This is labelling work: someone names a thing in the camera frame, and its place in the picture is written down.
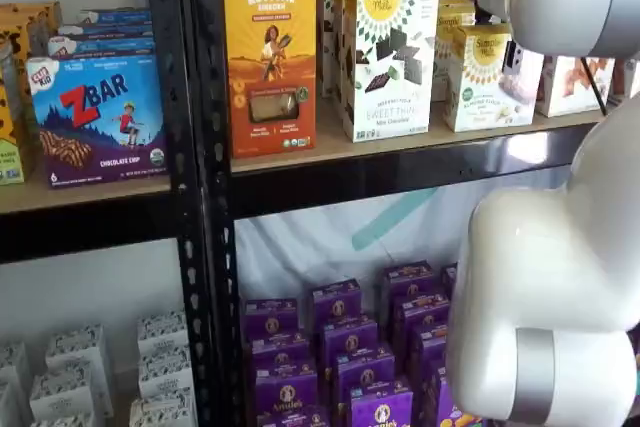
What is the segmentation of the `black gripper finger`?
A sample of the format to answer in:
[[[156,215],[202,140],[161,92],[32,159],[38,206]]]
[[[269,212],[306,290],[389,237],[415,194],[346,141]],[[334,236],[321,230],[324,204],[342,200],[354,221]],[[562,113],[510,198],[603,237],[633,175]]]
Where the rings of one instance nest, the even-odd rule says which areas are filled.
[[[514,40],[509,40],[505,49],[503,71],[519,71],[523,61],[524,49]]]

